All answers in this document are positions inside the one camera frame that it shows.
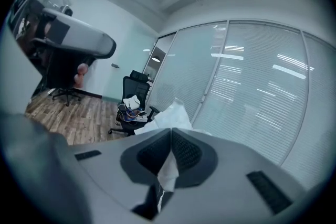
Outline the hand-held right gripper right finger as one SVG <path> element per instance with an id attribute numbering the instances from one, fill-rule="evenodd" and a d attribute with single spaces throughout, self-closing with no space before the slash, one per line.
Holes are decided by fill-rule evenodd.
<path id="1" fill-rule="evenodd" d="M 199 186 L 217 168 L 218 156 L 215 150 L 183 130 L 171 129 L 171 150 L 179 172 L 175 188 Z"/>

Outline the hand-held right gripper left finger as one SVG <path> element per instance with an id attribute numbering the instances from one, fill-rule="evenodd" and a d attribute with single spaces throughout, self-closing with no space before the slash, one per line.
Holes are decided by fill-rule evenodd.
<path id="1" fill-rule="evenodd" d="M 151 131 L 153 136 L 127 148 L 120 165 L 133 183 L 151 186 L 171 152 L 171 130 Z"/>

